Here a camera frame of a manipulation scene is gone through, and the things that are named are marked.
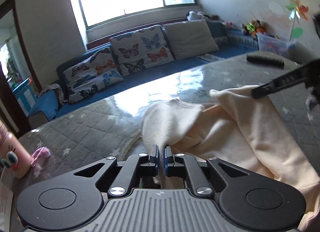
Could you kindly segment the cream sweatshirt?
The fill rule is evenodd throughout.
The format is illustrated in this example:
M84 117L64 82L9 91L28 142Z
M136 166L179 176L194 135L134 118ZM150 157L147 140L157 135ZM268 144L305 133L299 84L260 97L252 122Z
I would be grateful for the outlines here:
M142 140L150 150L171 146L198 160L220 158L299 190L305 231L319 213L319 175L295 142L268 97L253 99L252 86L209 92L211 103L178 99L157 102L145 112Z

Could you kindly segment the black remote control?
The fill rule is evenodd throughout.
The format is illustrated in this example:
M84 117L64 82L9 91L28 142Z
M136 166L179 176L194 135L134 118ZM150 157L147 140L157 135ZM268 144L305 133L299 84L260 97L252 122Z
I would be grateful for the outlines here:
M283 59L275 54L268 53L248 53L247 61L253 64L259 64L263 66L284 68L285 63Z

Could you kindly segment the grey quilted star tablecloth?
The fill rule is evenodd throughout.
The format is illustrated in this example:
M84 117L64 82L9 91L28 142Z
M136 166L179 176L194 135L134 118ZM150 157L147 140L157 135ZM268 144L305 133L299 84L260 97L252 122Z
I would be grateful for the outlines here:
M303 84L255 100L251 90L283 71L245 55L172 74L83 106L21 137L51 157L22 179L4 171L14 195L109 155L125 159L153 144L201 159L218 157L290 184L306 199L302 230L319 219L319 109Z

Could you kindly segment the clear plastic storage box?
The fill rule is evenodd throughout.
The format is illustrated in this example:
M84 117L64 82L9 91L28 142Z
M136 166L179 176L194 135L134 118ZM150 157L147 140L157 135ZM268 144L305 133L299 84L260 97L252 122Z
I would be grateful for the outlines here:
M279 56L291 59L296 50L296 41L289 41L284 37L275 38L266 34L258 33L259 51L275 53Z

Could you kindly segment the colourful paper pinwheel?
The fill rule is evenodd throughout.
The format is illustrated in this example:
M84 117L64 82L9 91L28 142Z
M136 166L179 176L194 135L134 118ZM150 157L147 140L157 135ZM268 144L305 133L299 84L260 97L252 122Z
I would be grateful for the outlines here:
M291 27L289 41L292 41L300 38L304 33L304 30L299 25L301 20L308 21L309 6L303 5L300 0L289 0L286 9L290 12L289 20L291 21Z

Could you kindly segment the orange green plush toy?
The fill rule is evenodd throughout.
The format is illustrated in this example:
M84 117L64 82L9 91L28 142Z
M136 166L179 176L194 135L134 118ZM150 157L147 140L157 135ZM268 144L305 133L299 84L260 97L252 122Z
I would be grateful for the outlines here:
M241 25L241 32L243 35L250 35L252 38L257 39L257 34L264 34L265 24L262 20L252 19L247 24Z

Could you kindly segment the dark blue sofa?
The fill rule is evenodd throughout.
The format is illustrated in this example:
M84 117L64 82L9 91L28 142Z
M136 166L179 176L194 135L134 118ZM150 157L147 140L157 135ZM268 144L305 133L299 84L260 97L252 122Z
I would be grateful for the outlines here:
M196 46L185 58L174 54L168 25L153 25L119 34L107 45L87 51L56 68L58 81L44 88L32 107L32 128L116 93L210 62L257 51L258 42L241 35L232 40L220 22L208 22L213 43Z

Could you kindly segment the left butterfly print cushion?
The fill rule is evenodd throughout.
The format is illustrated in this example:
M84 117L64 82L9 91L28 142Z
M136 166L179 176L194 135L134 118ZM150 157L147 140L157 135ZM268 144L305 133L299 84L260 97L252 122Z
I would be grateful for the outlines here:
M63 72L68 102L79 102L94 93L123 81L113 59L111 48L100 49L89 58Z

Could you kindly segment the butterfly print cushion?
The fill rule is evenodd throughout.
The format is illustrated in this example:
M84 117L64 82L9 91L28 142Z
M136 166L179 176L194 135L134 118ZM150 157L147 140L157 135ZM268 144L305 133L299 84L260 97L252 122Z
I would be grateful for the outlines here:
M63 72L68 102L79 102L94 93L123 81L113 59L111 48L100 49L89 58Z
M124 76L174 61L161 25L113 37L111 45Z

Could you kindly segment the right butterfly print cushion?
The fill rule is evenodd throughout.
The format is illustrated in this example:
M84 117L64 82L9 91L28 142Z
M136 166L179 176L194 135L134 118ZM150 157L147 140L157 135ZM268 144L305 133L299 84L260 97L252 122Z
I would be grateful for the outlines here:
M124 76L174 61L161 25L113 37L111 45Z

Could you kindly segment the grey blanket on sofa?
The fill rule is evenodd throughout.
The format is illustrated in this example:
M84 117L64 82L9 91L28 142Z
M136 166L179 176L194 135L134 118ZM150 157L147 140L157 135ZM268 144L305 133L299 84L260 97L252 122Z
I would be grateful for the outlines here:
M65 103L65 95L64 95L64 93L62 91L61 86L58 83L52 83L52 84L44 87L39 93L39 98L41 96L43 96L45 93L50 92L50 91L54 92L59 104L60 105L64 105L64 103Z

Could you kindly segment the beige plain cushion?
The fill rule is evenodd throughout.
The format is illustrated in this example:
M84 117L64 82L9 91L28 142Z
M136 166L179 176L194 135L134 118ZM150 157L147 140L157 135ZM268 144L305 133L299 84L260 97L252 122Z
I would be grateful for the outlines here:
M205 20L165 24L163 28L177 60L219 51Z

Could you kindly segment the pink cartoon face bottle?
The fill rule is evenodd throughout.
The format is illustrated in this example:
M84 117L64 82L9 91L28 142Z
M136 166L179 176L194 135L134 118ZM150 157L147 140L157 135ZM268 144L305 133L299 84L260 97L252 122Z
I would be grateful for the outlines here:
M9 132L1 121L1 169L7 169L16 178L23 178L30 170L31 155Z

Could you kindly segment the white black plush toy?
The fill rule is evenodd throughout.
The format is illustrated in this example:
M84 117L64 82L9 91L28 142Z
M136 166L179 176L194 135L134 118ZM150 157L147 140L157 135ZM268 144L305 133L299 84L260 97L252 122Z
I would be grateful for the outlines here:
M195 21L195 20L208 20L209 18L201 11L189 11L186 15L187 21Z

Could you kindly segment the blue white small cabinet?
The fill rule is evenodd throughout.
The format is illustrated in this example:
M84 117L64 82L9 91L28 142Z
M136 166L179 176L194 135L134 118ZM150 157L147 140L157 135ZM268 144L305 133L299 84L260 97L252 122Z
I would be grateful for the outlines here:
M12 89L12 93L26 116L29 115L37 100L32 84L33 80L27 78L20 84L13 85L14 88Z

